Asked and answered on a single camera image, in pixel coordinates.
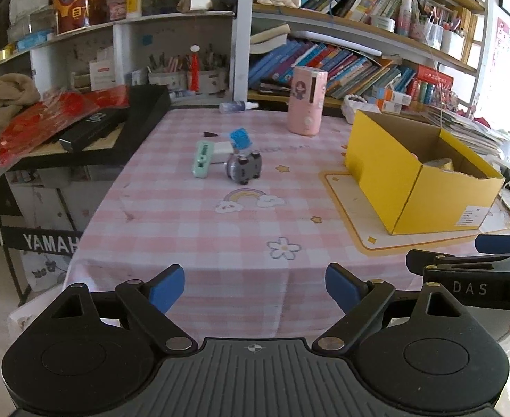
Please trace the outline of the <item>mint green stapler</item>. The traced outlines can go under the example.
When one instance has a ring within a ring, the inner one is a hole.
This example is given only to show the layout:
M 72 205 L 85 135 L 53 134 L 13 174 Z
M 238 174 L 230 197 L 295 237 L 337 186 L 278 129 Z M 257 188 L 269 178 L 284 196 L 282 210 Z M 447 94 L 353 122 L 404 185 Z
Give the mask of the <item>mint green stapler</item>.
M 209 167 L 212 163 L 213 153 L 213 141 L 198 141 L 192 167 L 193 175 L 196 178 L 206 178 L 208 176 Z

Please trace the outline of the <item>white charger plug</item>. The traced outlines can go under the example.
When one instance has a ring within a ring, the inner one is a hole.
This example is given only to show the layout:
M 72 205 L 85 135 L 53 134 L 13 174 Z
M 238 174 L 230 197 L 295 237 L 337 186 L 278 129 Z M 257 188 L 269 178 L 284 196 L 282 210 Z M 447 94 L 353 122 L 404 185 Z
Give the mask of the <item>white charger plug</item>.
M 234 147 L 231 141 L 218 141 L 214 142 L 213 155 L 225 155 L 228 156 L 234 153 Z

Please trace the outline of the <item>blue wrapper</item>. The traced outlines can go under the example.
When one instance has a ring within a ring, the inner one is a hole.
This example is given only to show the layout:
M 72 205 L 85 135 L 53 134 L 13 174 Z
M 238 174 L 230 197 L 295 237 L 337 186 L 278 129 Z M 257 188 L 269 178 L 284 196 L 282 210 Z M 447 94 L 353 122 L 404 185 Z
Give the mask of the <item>blue wrapper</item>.
M 252 145 L 252 141 L 246 129 L 238 128 L 230 134 L 231 144 L 237 151 L 243 151 Z

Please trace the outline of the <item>cream orange-edged mat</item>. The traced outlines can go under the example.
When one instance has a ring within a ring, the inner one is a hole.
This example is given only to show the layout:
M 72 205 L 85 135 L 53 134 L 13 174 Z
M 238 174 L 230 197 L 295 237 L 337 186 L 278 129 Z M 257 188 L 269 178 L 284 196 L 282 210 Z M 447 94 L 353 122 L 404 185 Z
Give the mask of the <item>cream orange-edged mat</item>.
M 325 170 L 319 178 L 334 202 L 345 227 L 365 254 L 385 256 L 411 248 L 449 247 L 474 241 L 476 235 L 506 235 L 510 216 L 496 202 L 478 230 L 434 232 L 433 234 L 390 235 L 355 180 L 347 173 Z

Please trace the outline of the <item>yellow cardboard box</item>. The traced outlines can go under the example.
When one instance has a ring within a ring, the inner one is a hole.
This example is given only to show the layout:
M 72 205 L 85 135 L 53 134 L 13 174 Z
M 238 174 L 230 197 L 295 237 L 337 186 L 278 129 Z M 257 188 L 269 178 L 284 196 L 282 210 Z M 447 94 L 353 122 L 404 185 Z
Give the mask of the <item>yellow cardboard box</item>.
M 427 167 L 450 158 L 454 171 Z M 477 229 L 505 178 L 446 130 L 357 111 L 345 167 L 391 235 Z

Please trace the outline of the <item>stack of newspapers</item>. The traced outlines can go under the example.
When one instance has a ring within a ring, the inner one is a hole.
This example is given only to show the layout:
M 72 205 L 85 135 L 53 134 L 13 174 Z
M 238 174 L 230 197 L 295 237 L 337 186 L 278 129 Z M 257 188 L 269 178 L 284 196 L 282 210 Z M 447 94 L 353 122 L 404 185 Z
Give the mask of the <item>stack of newspapers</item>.
M 428 106 L 423 117 L 452 134 L 477 154 L 491 154 L 501 159 L 510 157 L 510 137 L 480 122 L 434 106 Z

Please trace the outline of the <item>pink checkered tablecloth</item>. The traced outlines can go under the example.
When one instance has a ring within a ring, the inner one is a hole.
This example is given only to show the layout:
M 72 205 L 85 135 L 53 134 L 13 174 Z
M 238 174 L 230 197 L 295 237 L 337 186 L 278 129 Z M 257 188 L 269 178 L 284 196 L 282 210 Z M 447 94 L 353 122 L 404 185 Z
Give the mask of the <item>pink checkered tablecloth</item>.
M 325 170 L 350 175 L 353 124 L 325 117 L 316 136 L 303 137 L 286 121 L 283 112 L 260 110 L 168 112 L 88 224 L 67 282 L 112 290 L 178 264 L 185 290 L 169 317 L 199 340 L 318 337 L 342 316 L 325 287 L 332 263 L 361 280 L 419 289 L 421 277 L 406 267 L 412 248 L 362 253 L 319 178 Z M 260 153 L 261 176 L 237 185 L 226 175 L 229 156 L 213 155 L 208 176 L 196 178 L 198 141 L 231 141 L 238 128 L 252 145 L 234 154 Z

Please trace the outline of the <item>black keyboard stand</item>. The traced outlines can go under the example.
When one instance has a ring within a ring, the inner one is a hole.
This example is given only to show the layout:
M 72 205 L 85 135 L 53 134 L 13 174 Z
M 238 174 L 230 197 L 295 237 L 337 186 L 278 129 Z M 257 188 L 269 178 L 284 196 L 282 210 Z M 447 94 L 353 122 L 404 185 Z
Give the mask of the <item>black keyboard stand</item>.
M 31 285 L 22 288 L 10 251 L 28 252 L 43 256 L 45 266 L 40 267 L 38 271 L 34 271 L 33 275 L 35 278 L 41 279 L 47 273 L 55 274 L 57 284 L 62 282 L 66 271 L 56 264 L 54 256 L 63 257 L 69 261 L 77 251 L 83 233 L 75 230 L 76 226 L 69 212 L 67 212 L 67 206 L 64 202 L 62 202 L 62 207 L 67 214 L 72 231 L 7 226 L 2 222 L 0 211 L 0 247 L 16 289 L 19 306 L 28 301 L 33 288 Z

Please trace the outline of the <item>white quilted pearl handbag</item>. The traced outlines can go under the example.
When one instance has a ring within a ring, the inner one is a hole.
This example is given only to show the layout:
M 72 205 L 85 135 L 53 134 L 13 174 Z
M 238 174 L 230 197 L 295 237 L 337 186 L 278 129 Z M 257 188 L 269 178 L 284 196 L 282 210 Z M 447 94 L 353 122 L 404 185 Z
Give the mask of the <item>white quilted pearl handbag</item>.
M 352 125 L 357 111 L 368 111 L 379 113 L 380 110 L 375 104 L 369 104 L 363 97 L 356 94 L 348 94 L 342 101 L 341 111 L 348 124 Z

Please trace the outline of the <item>long black box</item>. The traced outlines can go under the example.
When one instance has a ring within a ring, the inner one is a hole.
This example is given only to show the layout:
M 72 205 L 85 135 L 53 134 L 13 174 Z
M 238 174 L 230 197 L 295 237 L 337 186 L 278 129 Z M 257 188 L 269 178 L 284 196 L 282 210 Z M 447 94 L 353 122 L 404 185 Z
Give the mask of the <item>long black box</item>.
M 75 122 L 59 136 L 62 149 L 69 153 L 83 151 L 96 140 L 110 134 L 128 116 L 124 108 L 103 108 Z

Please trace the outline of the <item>black Yamaha keyboard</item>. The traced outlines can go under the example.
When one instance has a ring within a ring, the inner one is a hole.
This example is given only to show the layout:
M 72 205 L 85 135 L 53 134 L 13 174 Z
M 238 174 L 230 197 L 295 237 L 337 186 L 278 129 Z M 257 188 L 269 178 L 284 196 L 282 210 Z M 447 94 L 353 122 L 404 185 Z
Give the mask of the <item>black Yamaha keyboard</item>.
M 76 153 L 66 152 L 59 144 L 47 143 L 26 155 L 12 170 L 48 169 L 91 165 L 124 165 L 141 146 L 171 106 L 167 87 L 132 87 L 130 107 L 122 109 L 122 124 L 104 138 L 95 140 Z

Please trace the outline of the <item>pink cartoon humidifier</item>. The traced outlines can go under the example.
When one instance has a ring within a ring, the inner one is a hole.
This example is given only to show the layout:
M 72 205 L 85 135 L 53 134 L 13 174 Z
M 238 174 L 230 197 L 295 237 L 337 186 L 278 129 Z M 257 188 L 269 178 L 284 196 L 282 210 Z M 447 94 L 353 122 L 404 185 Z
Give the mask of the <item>pink cartoon humidifier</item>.
M 328 73 L 306 66 L 294 67 L 287 128 L 293 134 L 314 137 L 320 131 Z

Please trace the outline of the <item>red plastic packet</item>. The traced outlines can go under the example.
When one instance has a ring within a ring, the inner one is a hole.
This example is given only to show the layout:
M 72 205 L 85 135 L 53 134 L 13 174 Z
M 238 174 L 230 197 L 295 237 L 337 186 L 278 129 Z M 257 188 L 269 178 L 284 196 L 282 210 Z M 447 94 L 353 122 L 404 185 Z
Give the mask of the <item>red plastic packet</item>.
M 56 91 L 15 116 L 0 130 L 0 177 L 31 151 L 64 129 L 102 109 L 129 106 L 129 88 L 125 85 L 83 94 Z

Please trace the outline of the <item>small spray bottle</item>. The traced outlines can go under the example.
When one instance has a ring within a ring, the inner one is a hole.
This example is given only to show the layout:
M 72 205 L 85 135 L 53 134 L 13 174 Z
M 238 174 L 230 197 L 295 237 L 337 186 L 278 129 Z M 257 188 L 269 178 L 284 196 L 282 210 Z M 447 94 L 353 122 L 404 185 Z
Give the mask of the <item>small spray bottle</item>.
M 247 101 L 233 101 L 222 102 L 219 104 L 219 111 L 222 114 L 229 114 L 234 112 L 245 112 L 248 110 L 258 109 L 259 104 Z

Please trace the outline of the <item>white bookshelf unit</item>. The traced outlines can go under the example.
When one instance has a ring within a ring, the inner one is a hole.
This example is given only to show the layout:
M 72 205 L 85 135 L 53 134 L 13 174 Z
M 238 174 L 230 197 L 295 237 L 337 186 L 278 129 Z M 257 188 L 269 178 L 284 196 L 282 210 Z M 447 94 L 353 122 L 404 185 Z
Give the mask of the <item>white bookshelf unit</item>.
M 299 9 L 257 0 L 104 0 L 104 22 L 57 34 L 52 0 L 6 0 L 12 25 L 0 77 L 21 73 L 46 94 L 81 74 L 91 90 L 150 83 L 190 87 L 190 47 L 199 71 L 227 70 L 227 89 L 194 92 L 193 106 L 224 100 L 282 102 L 296 66 L 328 73 L 339 103 L 391 85 L 428 104 L 462 77 L 480 78 L 489 6 L 478 0 L 301 0 Z

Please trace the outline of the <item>white pen holder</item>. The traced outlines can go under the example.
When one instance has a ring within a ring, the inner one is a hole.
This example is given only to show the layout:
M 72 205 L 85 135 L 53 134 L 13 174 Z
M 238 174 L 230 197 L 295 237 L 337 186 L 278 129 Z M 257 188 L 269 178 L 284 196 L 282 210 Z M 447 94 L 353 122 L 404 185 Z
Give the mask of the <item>white pen holder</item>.
M 218 94 L 227 89 L 227 70 L 223 68 L 198 73 L 197 93 Z

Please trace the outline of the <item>beige folded towel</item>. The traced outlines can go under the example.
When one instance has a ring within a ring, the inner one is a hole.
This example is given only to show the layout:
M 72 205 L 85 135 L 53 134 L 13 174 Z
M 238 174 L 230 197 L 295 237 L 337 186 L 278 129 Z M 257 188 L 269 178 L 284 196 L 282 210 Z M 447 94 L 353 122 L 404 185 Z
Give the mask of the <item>beige folded towel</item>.
M 0 129 L 4 129 L 21 110 L 40 100 L 33 79 L 21 73 L 0 77 Z

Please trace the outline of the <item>red tassel ornament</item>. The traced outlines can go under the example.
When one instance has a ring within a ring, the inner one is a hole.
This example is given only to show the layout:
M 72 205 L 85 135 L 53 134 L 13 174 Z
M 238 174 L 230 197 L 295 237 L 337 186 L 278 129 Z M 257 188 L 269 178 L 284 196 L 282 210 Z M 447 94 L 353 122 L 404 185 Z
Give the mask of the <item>red tassel ornament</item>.
M 200 47 L 197 44 L 194 44 L 190 47 L 190 87 L 194 92 L 199 92 L 199 60 L 198 53 Z

